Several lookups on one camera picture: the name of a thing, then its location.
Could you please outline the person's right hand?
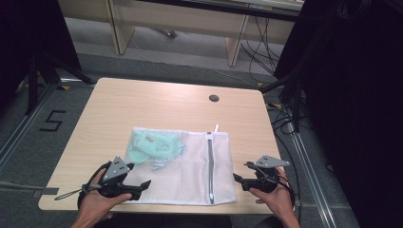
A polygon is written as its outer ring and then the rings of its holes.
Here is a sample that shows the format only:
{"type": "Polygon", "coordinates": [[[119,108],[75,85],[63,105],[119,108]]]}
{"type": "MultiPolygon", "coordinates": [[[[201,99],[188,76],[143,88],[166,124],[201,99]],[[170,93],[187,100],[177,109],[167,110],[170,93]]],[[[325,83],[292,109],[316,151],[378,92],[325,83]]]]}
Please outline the person's right hand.
{"type": "Polygon", "coordinates": [[[280,183],[271,193],[265,193],[256,188],[250,188],[249,192],[257,197],[257,204],[266,204],[268,208],[279,218],[288,219],[295,216],[294,206],[288,190],[288,183],[285,180],[285,172],[277,167],[280,183]]]}

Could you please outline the light wooden desk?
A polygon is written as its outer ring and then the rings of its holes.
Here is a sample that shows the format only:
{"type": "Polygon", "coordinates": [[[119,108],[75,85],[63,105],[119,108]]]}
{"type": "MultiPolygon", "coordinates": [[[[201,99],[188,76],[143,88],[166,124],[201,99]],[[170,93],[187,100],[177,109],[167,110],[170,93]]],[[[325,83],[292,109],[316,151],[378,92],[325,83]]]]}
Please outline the light wooden desk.
{"type": "Polygon", "coordinates": [[[206,0],[207,9],[193,1],[166,3],[143,0],[58,0],[65,17],[110,24],[115,53],[122,55],[137,27],[220,36],[227,46],[228,65],[238,59],[240,42],[286,43],[294,22],[275,14],[297,16],[304,0],[206,0]]]}

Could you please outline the white mesh laundry bag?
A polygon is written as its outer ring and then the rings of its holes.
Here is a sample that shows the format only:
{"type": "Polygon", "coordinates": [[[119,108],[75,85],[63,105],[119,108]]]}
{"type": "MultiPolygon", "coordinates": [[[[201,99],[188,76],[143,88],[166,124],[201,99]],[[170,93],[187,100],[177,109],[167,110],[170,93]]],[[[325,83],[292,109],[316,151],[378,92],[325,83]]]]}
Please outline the white mesh laundry bag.
{"type": "Polygon", "coordinates": [[[186,150],[166,166],[154,169],[151,161],[134,164],[126,185],[151,181],[139,203],[217,205],[237,199],[229,135],[226,132],[162,130],[178,135],[186,150]]]}

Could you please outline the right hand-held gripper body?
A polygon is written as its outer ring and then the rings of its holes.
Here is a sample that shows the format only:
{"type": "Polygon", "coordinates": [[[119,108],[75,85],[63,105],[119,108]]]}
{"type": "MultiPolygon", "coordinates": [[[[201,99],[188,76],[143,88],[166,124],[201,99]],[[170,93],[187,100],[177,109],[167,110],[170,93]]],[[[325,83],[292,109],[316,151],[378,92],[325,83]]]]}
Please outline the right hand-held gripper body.
{"type": "Polygon", "coordinates": [[[277,167],[288,166],[288,161],[263,155],[257,161],[247,161],[244,165],[255,171],[255,179],[243,179],[242,182],[252,182],[253,187],[265,193],[273,192],[278,184],[279,173],[277,167]]]}

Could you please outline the black curtain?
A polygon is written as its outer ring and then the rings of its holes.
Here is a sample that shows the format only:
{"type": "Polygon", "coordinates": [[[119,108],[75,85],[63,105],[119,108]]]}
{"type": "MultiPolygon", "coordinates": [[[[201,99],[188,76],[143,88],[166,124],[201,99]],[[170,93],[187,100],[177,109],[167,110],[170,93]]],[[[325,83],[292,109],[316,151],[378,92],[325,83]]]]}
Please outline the black curtain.
{"type": "Polygon", "coordinates": [[[58,0],[0,0],[0,109],[28,74],[29,59],[45,52],[80,69],[58,0]]]}
{"type": "Polygon", "coordinates": [[[310,119],[360,228],[403,228],[403,0],[305,0],[275,74],[310,119]]]}

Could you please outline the black tripod stand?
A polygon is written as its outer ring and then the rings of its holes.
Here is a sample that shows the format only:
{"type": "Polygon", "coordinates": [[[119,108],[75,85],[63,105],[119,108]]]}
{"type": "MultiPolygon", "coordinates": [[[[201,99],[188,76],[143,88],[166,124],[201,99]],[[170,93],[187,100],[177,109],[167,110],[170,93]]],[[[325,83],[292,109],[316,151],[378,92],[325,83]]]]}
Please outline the black tripod stand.
{"type": "Polygon", "coordinates": [[[94,85],[95,81],[87,77],[79,69],[45,52],[37,52],[29,59],[29,104],[26,114],[29,115],[39,104],[38,79],[42,77],[47,85],[58,86],[61,78],[56,72],[61,68],[76,79],[94,85]]]}
{"type": "Polygon", "coordinates": [[[294,125],[295,132],[299,132],[299,108],[301,104],[301,87],[299,85],[299,78],[296,73],[290,73],[284,78],[277,80],[276,82],[262,87],[259,91],[265,94],[279,86],[283,86],[283,90],[279,95],[279,99],[282,103],[292,106],[291,121],[294,125]]]}

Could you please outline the person's dark trousers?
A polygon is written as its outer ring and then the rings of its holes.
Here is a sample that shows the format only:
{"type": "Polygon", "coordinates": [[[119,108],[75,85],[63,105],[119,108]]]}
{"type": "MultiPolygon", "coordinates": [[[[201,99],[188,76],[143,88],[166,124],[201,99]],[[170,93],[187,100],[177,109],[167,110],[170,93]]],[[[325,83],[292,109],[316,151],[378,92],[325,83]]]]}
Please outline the person's dark trousers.
{"type": "Polygon", "coordinates": [[[94,228],[235,228],[226,215],[174,215],[117,213],[94,228]]]}

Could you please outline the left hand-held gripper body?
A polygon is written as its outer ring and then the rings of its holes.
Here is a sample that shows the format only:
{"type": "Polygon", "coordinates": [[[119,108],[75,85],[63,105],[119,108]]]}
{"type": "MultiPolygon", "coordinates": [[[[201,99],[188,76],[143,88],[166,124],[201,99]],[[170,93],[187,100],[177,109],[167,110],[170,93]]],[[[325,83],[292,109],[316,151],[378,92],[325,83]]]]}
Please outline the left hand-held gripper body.
{"type": "Polygon", "coordinates": [[[125,163],[117,156],[106,169],[99,181],[100,188],[98,192],[106,198],[118,197],[121,194],[130,194],[131,192],[141,192],[135,189],[135,186],[125,185],[124,180],[127,174],[133,169],[133,163],[125,163]]]}

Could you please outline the mint green garment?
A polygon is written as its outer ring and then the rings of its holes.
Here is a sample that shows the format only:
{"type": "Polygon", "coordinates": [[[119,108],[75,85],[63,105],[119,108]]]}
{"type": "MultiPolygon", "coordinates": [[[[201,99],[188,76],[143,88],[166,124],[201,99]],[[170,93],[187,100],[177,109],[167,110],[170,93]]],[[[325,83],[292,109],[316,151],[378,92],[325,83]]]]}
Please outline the mint green garment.
{"type": "Polygon", "coordinates": [[[166,166],[177,159],[186,146],[174,133],[135,129],[129,140],[127,158],[134,164],[152,162],[154,169],[166,166]]]}

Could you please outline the person's left hand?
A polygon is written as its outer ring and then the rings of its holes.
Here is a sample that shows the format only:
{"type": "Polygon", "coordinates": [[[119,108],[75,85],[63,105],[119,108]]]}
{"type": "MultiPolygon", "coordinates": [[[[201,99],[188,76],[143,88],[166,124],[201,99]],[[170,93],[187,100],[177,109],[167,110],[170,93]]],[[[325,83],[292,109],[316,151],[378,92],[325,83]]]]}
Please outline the person's left hand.
{"type": "Polygon", "coordinates": [[[107,217],[109,211],[114,206],[130,199],[130,194],[121,194],[118,197],[106,198],[97,190],[90,191],[82,200],[77,219],[86,223],[98,222],[99,220],[107,217]]]}

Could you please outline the metal floor rail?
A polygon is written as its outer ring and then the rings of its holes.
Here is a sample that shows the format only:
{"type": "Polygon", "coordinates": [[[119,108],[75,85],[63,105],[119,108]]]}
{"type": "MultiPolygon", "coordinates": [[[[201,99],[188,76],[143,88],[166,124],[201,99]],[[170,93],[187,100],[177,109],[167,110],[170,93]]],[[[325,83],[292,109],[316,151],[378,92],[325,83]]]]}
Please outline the metal floor rail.
{"type": "Polygon", "coordinates": [[[311,228],[336,228],[334,214],[318,182],[306,144],[300,131],[292,123],[291,111],[280,105],[267,104],[280,155],[290,165],[286,167],[287,180],[295,191],[297,221],[304,228],[308,221],[317,222],[311,228]]]}
{"type": "Polygon", "coordinates": [[[65,90],[67,87],[72,86],[93,88],[94,84],[84,84],[79,80],[63,78],[60,85],[46,85],[40,93],[39,98],[37,99],[37,103],[34,105],[34,108],[30,109],[29,112],[24,115],[21,122],[15,127],[15,130],[11,133],[6,142],[0,148],[0,172],[7,165],[11,156],[21,144],[22,140],[29,132],[29,129],[38,118],[40,112],[44,109],[45,103],[47,102],[48,98],[56,90],[65,90]]]}

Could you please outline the grey tape strip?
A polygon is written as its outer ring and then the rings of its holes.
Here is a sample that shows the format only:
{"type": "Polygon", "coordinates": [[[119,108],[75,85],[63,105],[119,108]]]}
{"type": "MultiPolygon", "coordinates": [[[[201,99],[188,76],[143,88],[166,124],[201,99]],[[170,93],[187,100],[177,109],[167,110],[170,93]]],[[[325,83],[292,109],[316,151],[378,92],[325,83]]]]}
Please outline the grey tape strip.
{"type": "Polygon", "coordinates": [[[57,195],[58,192],[59,192],[58,188],[53,187],[38,188],[33,191],[32,196],[35,199],[40,199],[44,195],[57,195]]]}

